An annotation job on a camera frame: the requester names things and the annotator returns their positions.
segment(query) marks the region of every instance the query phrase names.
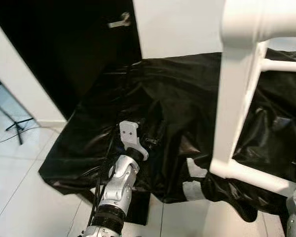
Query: black door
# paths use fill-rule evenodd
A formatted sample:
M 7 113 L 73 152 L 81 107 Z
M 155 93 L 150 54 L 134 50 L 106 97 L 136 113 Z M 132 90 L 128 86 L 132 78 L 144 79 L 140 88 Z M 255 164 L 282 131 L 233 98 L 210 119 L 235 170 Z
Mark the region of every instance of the black door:
M 66 118 L 105 66 L 141 60 L 132 0 L 0 0 L 0 26 Z

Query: white wall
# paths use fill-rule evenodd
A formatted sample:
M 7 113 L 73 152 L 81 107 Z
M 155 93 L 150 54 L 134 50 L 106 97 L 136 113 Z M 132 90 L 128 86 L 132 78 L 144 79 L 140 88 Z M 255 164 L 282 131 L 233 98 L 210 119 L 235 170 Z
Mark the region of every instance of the white wall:
M 224 0 L 133 0 L 143 58 L 221 52 Z M 296 51 L 296 38 L 269 47 Z
M 0 81 L 42 126 L 63 126 L 65 118 L 0 28 Z

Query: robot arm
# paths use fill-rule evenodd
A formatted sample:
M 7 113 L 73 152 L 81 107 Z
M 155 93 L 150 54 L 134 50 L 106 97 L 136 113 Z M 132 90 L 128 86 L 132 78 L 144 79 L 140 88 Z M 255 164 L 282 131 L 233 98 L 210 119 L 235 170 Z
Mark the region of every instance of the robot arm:
M 132 197 L 132 187 L 139 172 L 138 163 L 147 160 L 148 152 L 137 137 L 138 124 L 123 121 L 119 124 L 121 141 L 126 153 L 115 163 L 115 172 L 105 187 L 91 226 L 83 237 L 120 237 Z

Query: black plastic cover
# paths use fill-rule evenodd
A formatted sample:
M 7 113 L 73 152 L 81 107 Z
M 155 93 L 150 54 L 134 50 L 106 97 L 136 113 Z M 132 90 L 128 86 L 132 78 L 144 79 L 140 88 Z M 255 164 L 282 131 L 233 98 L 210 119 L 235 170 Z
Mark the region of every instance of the black plastic cover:
M 267 58 L 296 61 L 296 52 L 268 50 Z M 245 221 L 254 221 L 257 210 L 284 213 L 283 196 L 209 172 L 190 176 L 187 158 L 209 169 L 220 61 L 220 53 L 208 53 L 143 60 L 102 73 L 40 168 L 42 178 L 63 194 L 93 188 L 99 175 L 105 180 L 124 152 L 118 123 L 126 119 L 140 124 L 141 142 L 149 149 L 137 190 L 166 203 L 186 201 L 183 182 L 196 180 L 207 199 L 227 201 Z M 296 182 L 296 73 L 261 74 L 234 159 Z

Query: white railing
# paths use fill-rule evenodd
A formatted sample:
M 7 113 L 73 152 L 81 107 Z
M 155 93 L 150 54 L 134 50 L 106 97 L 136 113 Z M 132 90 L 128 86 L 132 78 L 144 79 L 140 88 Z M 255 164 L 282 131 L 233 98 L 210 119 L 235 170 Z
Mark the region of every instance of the white railing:
M 226 0 L 210 171 L 288 197 L 295 183 L 232 159 L 261 71 L 296 72 L 296 62 L 265 59 L 267 40 L 275 37 L 296 37 L 296 0 Z

